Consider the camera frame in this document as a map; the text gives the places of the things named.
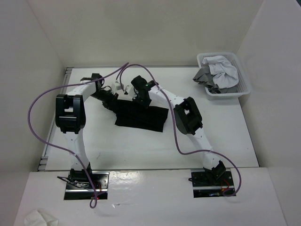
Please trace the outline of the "black skirt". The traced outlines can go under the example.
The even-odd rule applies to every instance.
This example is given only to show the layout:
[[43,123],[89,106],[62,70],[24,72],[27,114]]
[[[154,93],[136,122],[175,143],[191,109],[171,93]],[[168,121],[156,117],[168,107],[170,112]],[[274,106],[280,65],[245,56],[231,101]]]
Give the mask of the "black skirt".
[[115,124],[122,127],[146,129],[162,132],[168,117],[168,109],[142,105],[128,100],[115,100],[110,103],[108,109],[116,114]]

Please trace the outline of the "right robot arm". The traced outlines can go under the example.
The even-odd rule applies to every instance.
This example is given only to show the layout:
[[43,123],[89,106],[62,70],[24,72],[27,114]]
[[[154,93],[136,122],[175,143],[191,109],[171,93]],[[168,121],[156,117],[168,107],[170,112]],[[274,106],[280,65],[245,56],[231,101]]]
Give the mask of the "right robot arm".
[[[175,95],[153,80],[147,82],[140,75],[131,81],[131,85],[135,102],[148,107],[151,101],[156,101],[169,107],[174,129],[174,140],[178,152],[181,155],[200,154],[206,181],[213,186],[218,184],[222,180],[226,167],[218,157],[218,154],[213,151],[213,147],[205,135],[202,116],[195,100],[192,97],[183,98]],[[178,131],[190,139],[196,148],[195,151],[182,152],[180,150],[176,134]]]

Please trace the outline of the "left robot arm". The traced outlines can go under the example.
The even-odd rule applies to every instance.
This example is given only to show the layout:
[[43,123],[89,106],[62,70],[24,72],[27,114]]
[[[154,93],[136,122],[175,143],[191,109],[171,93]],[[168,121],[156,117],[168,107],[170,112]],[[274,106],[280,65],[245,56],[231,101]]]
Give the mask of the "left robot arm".
[[63,133],[71,157],[71,170],[66,182],[77,187],[88,188],[94,177],[87,157],[83,139],[86,125],[85,101],[93,97],[102,102],[110,102],[115,95],[103,88],[104,78],[93,73],[84,77],[80,84],[66,94],[59,94],[55,99],[55,124]]

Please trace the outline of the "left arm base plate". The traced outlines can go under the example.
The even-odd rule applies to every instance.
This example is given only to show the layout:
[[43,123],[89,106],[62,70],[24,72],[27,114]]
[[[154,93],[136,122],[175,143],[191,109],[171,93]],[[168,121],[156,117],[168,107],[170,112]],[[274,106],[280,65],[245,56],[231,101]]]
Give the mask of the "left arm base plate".
[[[71,180],[70,176],[64,178],[66,182],[64,200],[91,200],[94,198],[94,190],[88,179],[80,182]],[[98,200],[106,200],[108,197],[109,172],[92,171],[92,182],[97,192]]]

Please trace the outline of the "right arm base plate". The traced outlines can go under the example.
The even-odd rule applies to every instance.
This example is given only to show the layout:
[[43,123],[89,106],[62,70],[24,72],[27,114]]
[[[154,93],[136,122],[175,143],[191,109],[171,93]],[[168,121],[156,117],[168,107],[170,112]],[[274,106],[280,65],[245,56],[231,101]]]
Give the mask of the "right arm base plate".
[[235,193],[232,173],[227,170],[216,182],[210,182],[204,170],[192,170],[188,180],[192,183],[194,198],[224,197]]

